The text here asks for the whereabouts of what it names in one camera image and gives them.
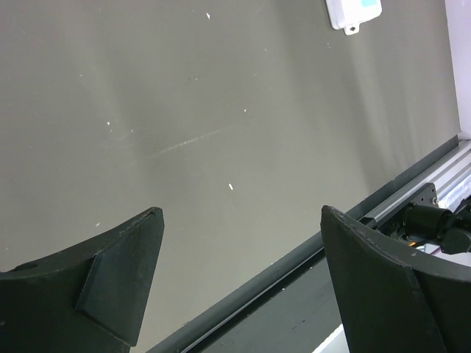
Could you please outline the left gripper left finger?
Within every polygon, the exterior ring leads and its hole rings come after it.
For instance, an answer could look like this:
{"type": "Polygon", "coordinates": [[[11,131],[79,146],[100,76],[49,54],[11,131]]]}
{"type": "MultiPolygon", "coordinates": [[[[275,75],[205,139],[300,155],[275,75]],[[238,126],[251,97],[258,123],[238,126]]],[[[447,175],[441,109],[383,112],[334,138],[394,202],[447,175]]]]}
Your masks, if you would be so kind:
{"type": "Polygon", "coordinates": [[[151,207],[74,246],[1,273],[2,352],[129,352],[164,232],[151,207]]]}

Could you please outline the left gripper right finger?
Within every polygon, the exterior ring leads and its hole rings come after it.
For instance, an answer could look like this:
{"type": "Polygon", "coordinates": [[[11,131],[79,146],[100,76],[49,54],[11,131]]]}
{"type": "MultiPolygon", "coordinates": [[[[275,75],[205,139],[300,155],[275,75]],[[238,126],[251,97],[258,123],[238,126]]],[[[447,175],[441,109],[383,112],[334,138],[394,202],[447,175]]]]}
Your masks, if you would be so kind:
{"type": "Polygon", "coordinates": [[[470,351],[470,267],[331,206],[322,208],[321,234],[351,352],[470,351]]]}

